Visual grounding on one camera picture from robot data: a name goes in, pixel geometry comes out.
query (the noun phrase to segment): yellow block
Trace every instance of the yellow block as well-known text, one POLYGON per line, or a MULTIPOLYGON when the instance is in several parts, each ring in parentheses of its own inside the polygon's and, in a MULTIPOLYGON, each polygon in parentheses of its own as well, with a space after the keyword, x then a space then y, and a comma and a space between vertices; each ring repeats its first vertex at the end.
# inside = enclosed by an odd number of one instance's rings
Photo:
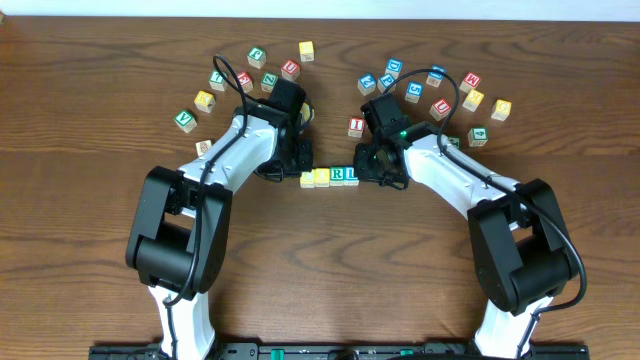
POLYGON ((315 184, 316 187, 329 187, 329 169, 316 169, 315 171, 315 184))
POLYGON ((476 104, 476 105, 480 105, 480 103, 482 102, 482 99, 484 98, 484 94, 481 93, 480 91, 473 89, 469 92, 469 95, 467 96, 467 101, 471 101, 472 103, 476 104))
POLYGON ((304 189, 315 187, 315 170, 304 172, 300 175, 300 187, 304 189))
POLYGON ((313 41, 303 41, 300 43, 300 60, 313 61, 313 41))
POLYGON ((194 102, 196 105, 209 106, 213 100, 213 95, 205 91, 200 91, 194 102))

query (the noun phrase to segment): wood grain surface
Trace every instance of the wood grain surface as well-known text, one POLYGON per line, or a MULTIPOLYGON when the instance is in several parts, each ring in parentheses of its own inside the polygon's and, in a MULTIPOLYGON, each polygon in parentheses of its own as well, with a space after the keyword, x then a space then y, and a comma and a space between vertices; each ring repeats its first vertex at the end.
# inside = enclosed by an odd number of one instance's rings
MULTIPOLYGON (((347 121, 365 98, 356 81, 389 57, 405 71, 436 63, 483 80, 480 108, 449 135, 485 125, 463 150, 494 171, 555 190, 589 274, 579 307, 545 315, 537 341, 584 342, 592 359, 640 352, 640 27, 637 24, 463 21, 8 18, 0 27, 0 358, 83 359, 97 343, 162 336, 155 303, 124 251, 141 186, 156 165, 190 162, 219 138, 237 94, 215 93, 211 57, 254 77, 279 73, 313 40, 300 84, 313 98, 318 166, 347 164, 347 121), (258 45, 267 65, 248 65, 258 45), (513 102, 504 122, 493 102, 513 102), (195 111, 183 133, 172 118, 195 111)), ((404 96, 406 84, 395 91, 404 96)), ((443 82, 416 104, 431 119, 443 82)), ((574 296, 572 281, 557 300, 574 296)), ((471 338, 486 298, 466 221, 435 193, 302 190, 251 177, 234 199, 229 245, 211 291, 223 336, 265 342, 423 342, 471 338)))

